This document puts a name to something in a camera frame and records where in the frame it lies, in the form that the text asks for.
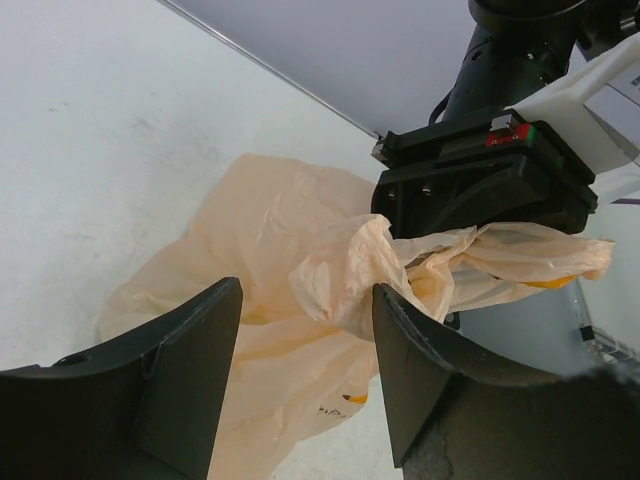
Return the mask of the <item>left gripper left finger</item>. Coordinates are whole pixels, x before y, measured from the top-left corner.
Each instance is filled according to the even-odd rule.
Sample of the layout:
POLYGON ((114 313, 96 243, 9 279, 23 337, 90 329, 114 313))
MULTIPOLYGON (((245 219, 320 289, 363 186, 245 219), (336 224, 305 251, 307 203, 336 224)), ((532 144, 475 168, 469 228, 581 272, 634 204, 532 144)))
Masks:
POLYGON ((203 479, 239 328, 240 282, 44 367, 1 375, 5 479, 203 479))

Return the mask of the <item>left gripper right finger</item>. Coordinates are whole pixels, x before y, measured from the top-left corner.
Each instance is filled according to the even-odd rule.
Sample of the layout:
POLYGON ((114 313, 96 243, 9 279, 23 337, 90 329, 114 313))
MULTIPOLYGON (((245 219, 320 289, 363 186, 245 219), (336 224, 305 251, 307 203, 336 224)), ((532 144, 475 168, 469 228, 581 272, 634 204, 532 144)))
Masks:
POLYGON ((407 479, 635 479, 639 373, 559 376, 498 355, 373 291, 394 465, 407 479))

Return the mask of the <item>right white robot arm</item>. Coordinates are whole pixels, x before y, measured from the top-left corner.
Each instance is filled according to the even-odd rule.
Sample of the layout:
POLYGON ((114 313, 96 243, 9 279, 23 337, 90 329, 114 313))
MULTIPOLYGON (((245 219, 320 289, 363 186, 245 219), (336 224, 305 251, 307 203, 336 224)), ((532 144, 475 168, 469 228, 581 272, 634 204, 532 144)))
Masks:
POLYGON ((381 137, 371 209, 397 239, 492 222, 583 231, 596 170, 570 142, 582 127, 526 113, 565 78, 573 50, 594 60, 639 30, 635 1, 473 1, 476 28, 457 79, 428 124, 381 137))

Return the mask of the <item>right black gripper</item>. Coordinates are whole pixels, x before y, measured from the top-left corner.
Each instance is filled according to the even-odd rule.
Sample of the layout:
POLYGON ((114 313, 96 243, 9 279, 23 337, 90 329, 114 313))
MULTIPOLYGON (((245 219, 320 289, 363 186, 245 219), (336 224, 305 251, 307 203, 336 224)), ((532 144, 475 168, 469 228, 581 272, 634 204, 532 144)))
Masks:
POLYGON ((586 163, 546 122, 516 112, 476 112, 389 132, 372 155, 386 169, 371 211, 390 221, 395 238, 495 222, 577 234, 598 205, 586 163))

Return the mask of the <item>orange plastic bag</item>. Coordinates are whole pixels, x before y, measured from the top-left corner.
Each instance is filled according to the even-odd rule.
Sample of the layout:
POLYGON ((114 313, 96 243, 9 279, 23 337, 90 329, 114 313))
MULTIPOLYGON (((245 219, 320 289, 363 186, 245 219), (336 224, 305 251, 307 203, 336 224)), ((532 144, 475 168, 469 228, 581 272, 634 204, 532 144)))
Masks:
POLYGON ((224 277, 243 305, 209 468, 266 479, 301 440, 359 412, 378 364, 372 294, 385 283, 437 321, 601 278, 614 244, 534 223, 492 223, 396 239, 369 210, 373 185, 348 171, 246 154, 186 235, 107 300, 109 340, 224 277))

